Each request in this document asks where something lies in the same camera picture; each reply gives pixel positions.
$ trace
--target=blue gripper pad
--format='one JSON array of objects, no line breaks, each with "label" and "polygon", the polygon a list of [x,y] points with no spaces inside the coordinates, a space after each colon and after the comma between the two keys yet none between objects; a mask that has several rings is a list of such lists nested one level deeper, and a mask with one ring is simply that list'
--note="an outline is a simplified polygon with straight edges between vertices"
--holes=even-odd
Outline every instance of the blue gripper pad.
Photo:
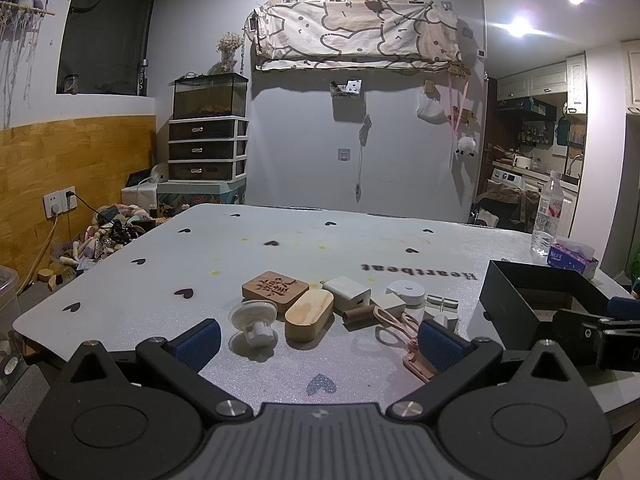
[{"label": "blue gripper pad", "polygon": [[418,348],[437,371],[443,372],[469,355],[474,346],[430,319],[420,323]]},{"label": "blue gripper pad", "polygon": [[169,354],[194,372],[202,370],[220,351],[222,334],[215,319],[205,319],[169,341]]},{"label": "blue gripper pad", "polygon": [[629,321],[640,319],[640,301],[615,296],[609,300],[607,311],[617,319]]}]

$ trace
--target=fish tank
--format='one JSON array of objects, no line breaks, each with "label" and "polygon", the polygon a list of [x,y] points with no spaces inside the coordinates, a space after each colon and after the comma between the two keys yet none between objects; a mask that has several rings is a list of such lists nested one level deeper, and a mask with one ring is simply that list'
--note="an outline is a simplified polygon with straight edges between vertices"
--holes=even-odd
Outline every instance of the fish tank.
[{"label": "fish tank", "polygon": [[177,79],[174,82],[174,119],[244,117],[248,82],[236,73]]}]

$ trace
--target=purple fabric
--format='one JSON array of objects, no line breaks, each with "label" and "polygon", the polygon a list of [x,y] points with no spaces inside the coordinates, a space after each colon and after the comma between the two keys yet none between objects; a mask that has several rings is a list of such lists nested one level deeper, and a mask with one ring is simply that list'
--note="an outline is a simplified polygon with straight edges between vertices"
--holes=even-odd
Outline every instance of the purple fabric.
[{"label": "purple fabric", "polygon": [[40,480],[27,452],[24,437],[2,413],[0,413],[0,479]]}]

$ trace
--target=white table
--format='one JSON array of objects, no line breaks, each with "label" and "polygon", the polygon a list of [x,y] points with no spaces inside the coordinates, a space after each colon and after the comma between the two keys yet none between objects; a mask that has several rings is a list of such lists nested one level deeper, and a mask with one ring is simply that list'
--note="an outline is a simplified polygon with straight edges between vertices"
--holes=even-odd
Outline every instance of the white table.
[{"label": "white table", "polygon": [[[242,299],[241,285],[274,270],[311,287],[344,275],[375,294],[407,278],[428,294],[459,300],[461,336],[497,339],[478,305],[487,265],[501,258],[531,263],[529,243],[530,235],[519,232],[448,222],[203,204],[73,280],[19,317],[14,328],[68,360],[87,339],[102,341],[110,351],[133,349],[149,336],[171,339],[213,317],[222,328],[222,348],[201,375],[254,409],[263,401],[376,401],[386,408],[422,384],[402,366],[404,338],[381,326],[348,332],[335,316],[324,336],[308,346],[290,346],[277,321],[274,350],[250,351],[227,319]],[[144,264],[132,262],[139,258]],[[594,283],[607,297],[626,294],[602,272]],[[174,294],[185,288],[193,289],[189,300]],[[64,310],[77,302],[76,312]],[[421,311],[414,316],[421,318]],[[335,383],[334,393],[308,394],[318,374]],[[629,418],[627,412],[640,403],[639,374],[587,374],[603,410],[625,419],[614,428],[638,420],[640,415]]]}]

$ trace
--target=dark window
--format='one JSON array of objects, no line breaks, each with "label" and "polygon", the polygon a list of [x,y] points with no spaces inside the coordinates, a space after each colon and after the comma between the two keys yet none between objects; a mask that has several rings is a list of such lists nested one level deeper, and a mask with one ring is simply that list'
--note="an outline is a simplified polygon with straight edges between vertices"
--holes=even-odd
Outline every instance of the dark window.
[{"label": "dark window", "polygon": [[71,0],[58,93],[65,91],[65,77],[77,75],[78,93],[136,95],[152,4],[153,0]]}]

